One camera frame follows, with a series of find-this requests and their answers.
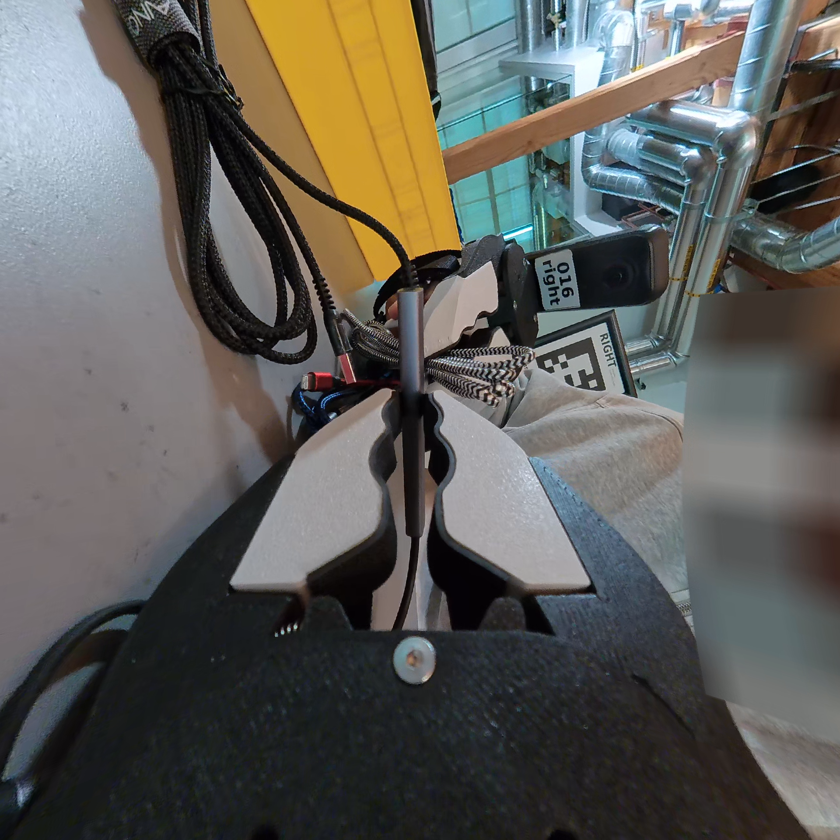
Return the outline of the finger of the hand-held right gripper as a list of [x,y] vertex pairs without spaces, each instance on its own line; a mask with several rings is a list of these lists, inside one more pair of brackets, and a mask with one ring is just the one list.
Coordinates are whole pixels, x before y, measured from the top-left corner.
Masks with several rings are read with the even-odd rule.
[[425,358],[451,353],[456,349],[475,349],[483,347],[508,347],[511,341],[498,325],[491,325],[489,316],[480,316],[476,322],[456,336],[455,327],[436,329],[425,326]]
[[466,330],[497,311],[498,280],[493,270],[442,280],[427,301],[427,330]]

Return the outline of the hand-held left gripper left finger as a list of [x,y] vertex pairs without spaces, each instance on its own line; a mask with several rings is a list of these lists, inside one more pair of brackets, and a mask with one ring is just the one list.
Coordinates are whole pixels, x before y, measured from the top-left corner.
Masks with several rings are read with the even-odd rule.
[[396,468],[399,399],[380,390],[298,450],[230,585],[303,605],[337,599],[355,629],[371,628],[373,593],[396,566],[387,480]]

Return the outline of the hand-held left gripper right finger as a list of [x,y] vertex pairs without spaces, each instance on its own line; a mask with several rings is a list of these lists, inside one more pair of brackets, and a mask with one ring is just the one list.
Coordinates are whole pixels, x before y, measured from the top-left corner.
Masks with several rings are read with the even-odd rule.
[[427,564],[456,631],[510,597],[582,594],[592,581],[536,469],[489,419],[446,392],[427,398],[437,486]]

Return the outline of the grey USB hub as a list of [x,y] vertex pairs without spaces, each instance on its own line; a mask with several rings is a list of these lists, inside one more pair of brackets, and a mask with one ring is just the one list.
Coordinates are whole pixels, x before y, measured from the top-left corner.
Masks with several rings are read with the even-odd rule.
[[424,291],[405,287],[397,293],[402,417],[403,487],[406,534],[419,539],[425,523]]

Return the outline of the yellow plastic bin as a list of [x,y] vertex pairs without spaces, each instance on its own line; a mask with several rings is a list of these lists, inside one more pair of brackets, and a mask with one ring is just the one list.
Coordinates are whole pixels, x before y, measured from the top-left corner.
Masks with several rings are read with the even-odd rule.
[[340,200],[409,257],[460,238],[408,1],[253,1],[256,26]]

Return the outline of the person's right forearm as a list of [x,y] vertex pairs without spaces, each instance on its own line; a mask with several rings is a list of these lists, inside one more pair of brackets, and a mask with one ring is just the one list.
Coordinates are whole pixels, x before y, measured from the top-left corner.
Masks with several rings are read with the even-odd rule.
[[681,504],[684,422],[666,407],[582,390],[534,369],[519,376],[501,427],[620,533],[690,619]]

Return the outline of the framed marker sign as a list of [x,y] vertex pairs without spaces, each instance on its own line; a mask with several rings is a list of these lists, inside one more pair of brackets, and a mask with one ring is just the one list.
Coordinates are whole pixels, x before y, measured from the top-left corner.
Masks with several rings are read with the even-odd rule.
[[540,335],[533,369],[587,392],[637,396],[615,310]]

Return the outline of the wooden beam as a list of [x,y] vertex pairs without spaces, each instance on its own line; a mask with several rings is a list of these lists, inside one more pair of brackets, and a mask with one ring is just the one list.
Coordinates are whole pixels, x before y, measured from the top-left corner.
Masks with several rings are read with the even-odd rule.
[[743,38],[743,33],[737,33],[692,47],[673,58],[446,149],[443,159],[447,182],[456,184],[556,141],[728,76],[738,64]]

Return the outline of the white shelf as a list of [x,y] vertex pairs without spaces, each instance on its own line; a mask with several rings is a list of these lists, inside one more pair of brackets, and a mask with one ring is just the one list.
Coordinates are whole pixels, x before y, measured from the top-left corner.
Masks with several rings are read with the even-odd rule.
[[536,49],[525,54],[500,59],[499,67],[522,77],[545,80],[566,79],[572,96],[598,87],[604,51],[588,45],[569,49]]

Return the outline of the person's grey hoodie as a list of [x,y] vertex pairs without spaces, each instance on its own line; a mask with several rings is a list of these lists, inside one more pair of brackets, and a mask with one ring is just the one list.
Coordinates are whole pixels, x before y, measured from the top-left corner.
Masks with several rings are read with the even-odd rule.
[[743,740],[810,838],[839,838],[839,741],[727,703]]

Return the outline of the silver bent duct pipe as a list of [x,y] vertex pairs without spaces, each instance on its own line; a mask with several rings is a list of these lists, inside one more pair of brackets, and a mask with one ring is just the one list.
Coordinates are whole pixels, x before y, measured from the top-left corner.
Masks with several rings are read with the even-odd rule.
[[600,16],[594,29],[595,44],[603,52],[597,86],[603,87],[631,72],[635,25],[632,12],[614,7]]

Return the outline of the silver elbow duct pipe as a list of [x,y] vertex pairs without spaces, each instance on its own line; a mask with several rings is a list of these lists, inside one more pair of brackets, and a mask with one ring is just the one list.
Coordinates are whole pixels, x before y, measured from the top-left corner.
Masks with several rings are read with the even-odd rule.
[[632,377],[690,355],[700,300],[723,271],[758,157],[760,125],[745,112],[671,99],[584,135],[584,183],[599,193],[677,211],[668,285],[654,331],[626,346]]

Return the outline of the silver horizontal duct pipe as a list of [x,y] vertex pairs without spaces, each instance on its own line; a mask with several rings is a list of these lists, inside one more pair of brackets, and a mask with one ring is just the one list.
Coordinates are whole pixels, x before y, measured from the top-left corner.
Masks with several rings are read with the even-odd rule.
[[731,242],[736,250],[776,270],[821,270],[839,260],[839,218],[806,232],[757,213],[736,223]]

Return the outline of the silver vertical duct pipe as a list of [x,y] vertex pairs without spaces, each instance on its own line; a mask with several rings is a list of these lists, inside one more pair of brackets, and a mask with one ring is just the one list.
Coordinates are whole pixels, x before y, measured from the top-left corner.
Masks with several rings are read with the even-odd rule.
[[766,120],[800,25],[804,1],[752,3],[729,108]]

